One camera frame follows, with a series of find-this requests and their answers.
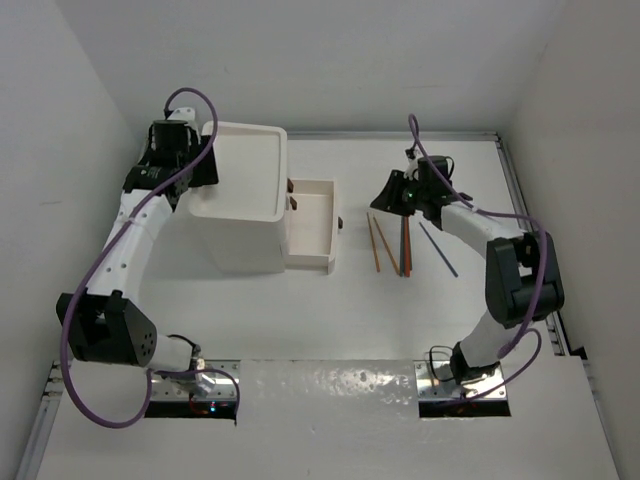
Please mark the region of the blue chopstick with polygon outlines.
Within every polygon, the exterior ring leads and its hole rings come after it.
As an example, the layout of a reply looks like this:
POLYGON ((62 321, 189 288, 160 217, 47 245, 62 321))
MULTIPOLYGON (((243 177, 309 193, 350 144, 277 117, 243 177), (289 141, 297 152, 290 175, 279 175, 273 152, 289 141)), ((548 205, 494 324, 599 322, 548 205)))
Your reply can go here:
POLYGON ((421 230, 423 231, 423 233, 426 235, 426 237, 429 239, 431 245, 434 247, 434 249, 436 250, 437 254, 442 259, 442 261, 444 262, 444 264, 446 265, 448 270, 451 272, 453 277, 454 278, 459 278, 459 274, 458 274, 457 270, 455 269, 455 267, 453 266, 451 261, 448 259, 448 257, 444 253, 444 251, 441 249, 441 247, 437 244, 437 242, 435 241, 435 239, 432 236, 432 234, 427 230, 426 226, 422 222, 419 222, 419 226, 420 226, 421 230))

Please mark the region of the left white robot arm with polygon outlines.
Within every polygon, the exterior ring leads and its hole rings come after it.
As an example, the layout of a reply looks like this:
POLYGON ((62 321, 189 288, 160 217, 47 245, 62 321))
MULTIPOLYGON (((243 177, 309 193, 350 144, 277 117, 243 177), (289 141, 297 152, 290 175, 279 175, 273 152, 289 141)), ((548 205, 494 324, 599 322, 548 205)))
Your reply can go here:
POLYGON ((74 310, 68 344, 75 359, 182 372, 195 346, 159 333, 142 311, 142 278, 158 235, 191 189, 217 183, 209 141, 214 122, 199 127, 192 110, 175 110, 148 130, 145 150, 126 176, 105 245, 74 310))

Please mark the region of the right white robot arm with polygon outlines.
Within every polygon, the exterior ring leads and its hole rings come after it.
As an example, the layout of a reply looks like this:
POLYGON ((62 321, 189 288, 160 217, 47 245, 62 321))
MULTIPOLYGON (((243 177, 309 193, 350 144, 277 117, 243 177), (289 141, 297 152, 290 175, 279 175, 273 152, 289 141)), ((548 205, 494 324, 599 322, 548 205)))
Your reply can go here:
POLYGON ((439 230, 485 261, 486 311, 472 332, 452 349, 449 370, 461 384, 494 370, 525 335, 530 323, 564 305, 564 289, 550 234, 526 232, 504 222, 473 198, 453 189, 449 159, 422 157, 393 170, 370 207, 410 217, 420 212, 439 230))

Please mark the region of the orange chopstick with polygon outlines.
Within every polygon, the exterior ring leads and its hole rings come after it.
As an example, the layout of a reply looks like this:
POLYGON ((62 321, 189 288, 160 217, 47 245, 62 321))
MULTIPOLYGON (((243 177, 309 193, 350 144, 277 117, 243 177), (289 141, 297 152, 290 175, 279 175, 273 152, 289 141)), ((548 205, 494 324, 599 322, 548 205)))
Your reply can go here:
POLYGON ((410 243, 410 229, 409 229, 409 217, 403 218, 403 241, 404 241, 404 276, 409 278, 411 276, 411 243, 410 243))

